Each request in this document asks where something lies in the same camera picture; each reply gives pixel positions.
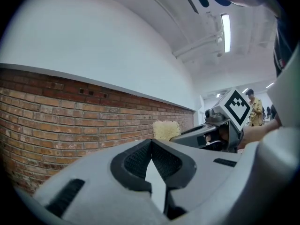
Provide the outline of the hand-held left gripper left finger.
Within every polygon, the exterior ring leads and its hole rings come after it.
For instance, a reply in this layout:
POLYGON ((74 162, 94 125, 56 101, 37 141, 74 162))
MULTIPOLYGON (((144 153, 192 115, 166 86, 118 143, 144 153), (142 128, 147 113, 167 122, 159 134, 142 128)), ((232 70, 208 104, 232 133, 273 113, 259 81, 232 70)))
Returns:
POLYGON ((86 155, 49 178, 34 199, 67 225, 163 225, 146 181, 149 139, 86 155))

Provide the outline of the yellow sponge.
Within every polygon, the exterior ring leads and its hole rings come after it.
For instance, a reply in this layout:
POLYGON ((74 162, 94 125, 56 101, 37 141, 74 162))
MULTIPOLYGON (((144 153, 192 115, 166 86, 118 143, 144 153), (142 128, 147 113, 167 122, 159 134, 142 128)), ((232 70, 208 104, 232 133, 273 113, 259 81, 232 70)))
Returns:
POLYGON ((176 121, 155 121, 152 125, 154 138, 170 140, 173 137, 181 135, 179 124, 176 121))

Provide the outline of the person's black shirt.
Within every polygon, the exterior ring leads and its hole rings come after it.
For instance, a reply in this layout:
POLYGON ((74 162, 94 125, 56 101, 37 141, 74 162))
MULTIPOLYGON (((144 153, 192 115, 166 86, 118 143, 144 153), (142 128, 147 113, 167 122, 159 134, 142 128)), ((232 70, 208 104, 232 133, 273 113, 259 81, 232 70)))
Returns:
POLYGON ((277 31, 273 49, 273 60, 277 77, 286 67, 299 40, 299 31, 296 25, 292 23, 292 20, 286 14, 277 17, 277 31))

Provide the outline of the person's right hand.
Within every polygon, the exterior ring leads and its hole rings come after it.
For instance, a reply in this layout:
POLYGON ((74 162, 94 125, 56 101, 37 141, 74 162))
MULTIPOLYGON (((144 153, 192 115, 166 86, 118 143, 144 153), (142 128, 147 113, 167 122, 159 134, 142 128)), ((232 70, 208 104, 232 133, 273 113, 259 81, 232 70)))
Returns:
POLYGON ((219 129, 204 135, 206 145, 214 143, 227 143, 229 141, 229 129, 220 127, 219 129))

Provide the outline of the long ceiling light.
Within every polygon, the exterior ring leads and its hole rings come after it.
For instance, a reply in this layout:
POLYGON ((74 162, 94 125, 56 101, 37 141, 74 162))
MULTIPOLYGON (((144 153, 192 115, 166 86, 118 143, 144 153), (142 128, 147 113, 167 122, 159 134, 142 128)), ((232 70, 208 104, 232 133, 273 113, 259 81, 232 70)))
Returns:
POLYGON ((221 15, 224 35, 224 51, 229 53, 231 50, 231 22, 228 14, 221 15))

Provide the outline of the white ceiling pipe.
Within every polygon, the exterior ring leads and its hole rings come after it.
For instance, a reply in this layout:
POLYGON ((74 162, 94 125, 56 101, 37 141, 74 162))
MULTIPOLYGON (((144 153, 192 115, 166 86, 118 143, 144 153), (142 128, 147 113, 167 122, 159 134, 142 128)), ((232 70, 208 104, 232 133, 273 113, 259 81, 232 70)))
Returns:
POLYGON ((206 45, 210 42, 213 42, 213 41, 217 41, 218 38, 222 37, 223 35, 223 32, 222 31, 219 31, 213 35, 209 35, 209 36, 206 36, 206 37, 203 37, 191 44, 188 44, 187 46, 177 50, 177 51, 174 51, 172 54, 175 56, 175 57, 179 57, 189 51, 192 51, 198 47, 201 47, 203 45, 206 45))

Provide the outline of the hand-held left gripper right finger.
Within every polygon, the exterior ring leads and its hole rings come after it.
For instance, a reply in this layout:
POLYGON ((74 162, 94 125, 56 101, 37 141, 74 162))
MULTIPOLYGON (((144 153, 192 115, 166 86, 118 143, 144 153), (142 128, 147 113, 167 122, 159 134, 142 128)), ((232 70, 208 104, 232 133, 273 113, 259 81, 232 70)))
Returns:
POLYGON ((166 212, 151 219, 226 220, 245 186, 245 155, 151 140, 151 155, 166 185, 166 212))

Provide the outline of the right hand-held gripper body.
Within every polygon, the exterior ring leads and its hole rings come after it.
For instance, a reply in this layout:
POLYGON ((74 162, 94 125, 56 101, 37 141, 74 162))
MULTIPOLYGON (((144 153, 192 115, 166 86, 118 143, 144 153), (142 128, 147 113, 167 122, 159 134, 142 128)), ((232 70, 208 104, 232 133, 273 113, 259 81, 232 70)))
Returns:
POLYGON ((205 122, 217 127, 229 129, 229 141, 222 143, 223 151, 237 152, 237 146, 243 138, 245 126, 252 108, 236 89, 226 92, 218 102, 205 111, 205 122))

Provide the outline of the person's right forearm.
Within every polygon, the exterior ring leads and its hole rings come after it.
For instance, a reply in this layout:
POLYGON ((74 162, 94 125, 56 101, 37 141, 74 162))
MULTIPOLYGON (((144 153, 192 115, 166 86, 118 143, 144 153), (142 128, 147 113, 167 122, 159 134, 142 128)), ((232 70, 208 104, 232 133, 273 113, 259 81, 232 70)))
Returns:
POLYGON ((244 149, 247 144, 260 141, 266 134, 280 128, 281 126, 282 124, 280 120, 273 119, 261 126, 244 127, 243 138, 238 145, 238 149, 244 149))

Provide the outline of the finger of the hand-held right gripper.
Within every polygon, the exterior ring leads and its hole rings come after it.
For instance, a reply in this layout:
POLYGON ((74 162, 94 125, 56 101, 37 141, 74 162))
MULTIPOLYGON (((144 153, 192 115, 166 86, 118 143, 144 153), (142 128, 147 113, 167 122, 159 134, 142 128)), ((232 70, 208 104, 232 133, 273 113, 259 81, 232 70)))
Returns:
POLYGON ((171 138, 170 141, 173 143, 178 143, 181 145, 194 147, 198 149, 219 150, 220 149, 219 142, 211 145, 206 145, 206 140, 204 136, 205 134, 211 133, 215 130, 217 130, 216 126, 206 124, 206 127, 201 130, 197 130, 183 135, 181 134, 179 136, 171 138))
POLYGON ((183 135, 183 134, 187 134, 187 133, 194 132, 194 131, 197 131, 197 130, 201 130, 201 129, 205 128, 205 127, 206 127, 206 124, 201 124, 199 126, 195 126, 195 127, 191 128, 191 129, 188 129, 188 130, 186 130, 184 132, 181 132, 181 134, 183 135))

